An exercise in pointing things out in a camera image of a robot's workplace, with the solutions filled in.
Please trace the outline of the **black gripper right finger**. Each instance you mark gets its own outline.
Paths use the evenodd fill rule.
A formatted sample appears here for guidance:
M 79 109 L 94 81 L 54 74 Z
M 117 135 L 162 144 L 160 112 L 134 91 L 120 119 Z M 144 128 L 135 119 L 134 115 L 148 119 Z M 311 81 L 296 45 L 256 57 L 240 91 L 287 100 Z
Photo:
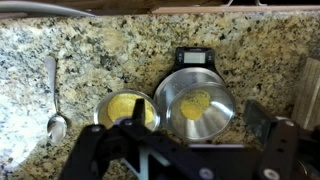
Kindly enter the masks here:
M 290 120 L 278 120 L 259 102 L 248 100 L 244 121 L 263 145 L 258 161 L 260 180 L 290 180 L 298 146 L 299 127 Z

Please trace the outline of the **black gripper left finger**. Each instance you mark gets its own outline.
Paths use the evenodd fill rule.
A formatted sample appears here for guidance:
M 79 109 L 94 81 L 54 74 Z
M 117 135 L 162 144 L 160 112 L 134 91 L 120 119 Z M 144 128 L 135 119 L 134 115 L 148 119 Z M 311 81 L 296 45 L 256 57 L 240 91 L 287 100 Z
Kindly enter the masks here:
M 191 150 L 144 125 L 145 101 L 133 114 L 107 129 L 84 127 L 59 175 L 59 180 L 102 180 L 109 162 L 125 159 L 139 180 L 214 180 L 214 170 Z

